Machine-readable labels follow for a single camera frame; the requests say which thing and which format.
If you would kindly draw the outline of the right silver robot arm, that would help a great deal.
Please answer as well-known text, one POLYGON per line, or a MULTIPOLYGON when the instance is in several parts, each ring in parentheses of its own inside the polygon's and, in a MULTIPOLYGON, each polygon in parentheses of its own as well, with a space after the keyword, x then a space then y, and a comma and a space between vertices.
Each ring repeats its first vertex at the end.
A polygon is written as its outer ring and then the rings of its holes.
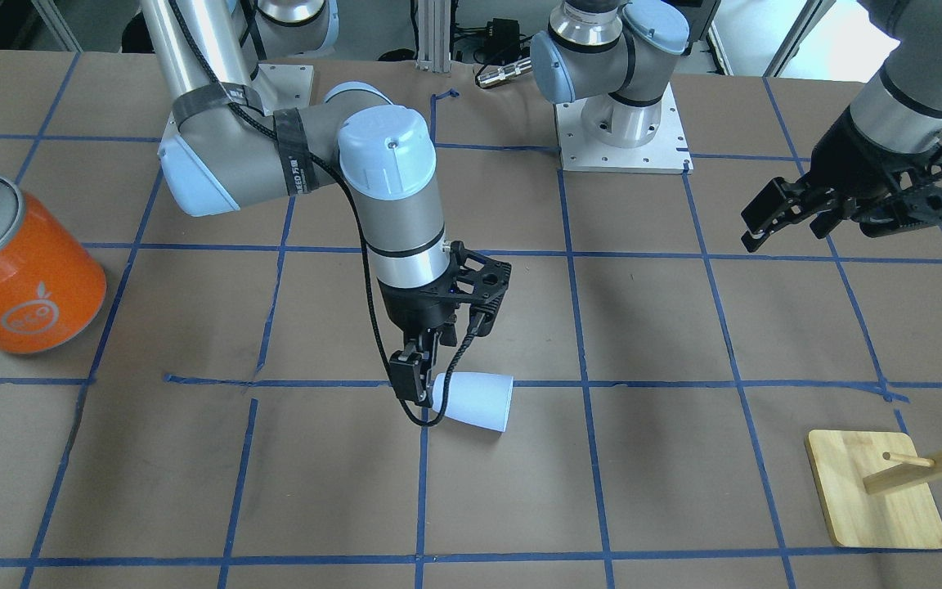
POLYGON ((397 398, 428 407, 437 347, 455 342, 456 306, 441 297, 459 261, 424 117, 368 83, 340 83, 300 106, 270 79, 267 57, 333 43, 333 1, 143 1, 141 13, 173 100, 158 153, 177 204, 219 215, 337 184, 404 335, 390 383, 397 398))

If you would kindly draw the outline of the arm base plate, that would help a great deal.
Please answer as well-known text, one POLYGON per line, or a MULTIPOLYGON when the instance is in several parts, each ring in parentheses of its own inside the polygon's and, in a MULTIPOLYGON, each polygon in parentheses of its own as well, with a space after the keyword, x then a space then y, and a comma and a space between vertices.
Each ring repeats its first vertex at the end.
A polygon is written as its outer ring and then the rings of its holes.
POLYGON ((569 172, 688 174, 694 164, 673 89, 633 107, 610 96, 560 103, 554 122, 562 169, 569 172))
POLYGON ((311 104, 315 70, 304 64, 258 64, 250 87, 258 94, 266 113, 311 104))

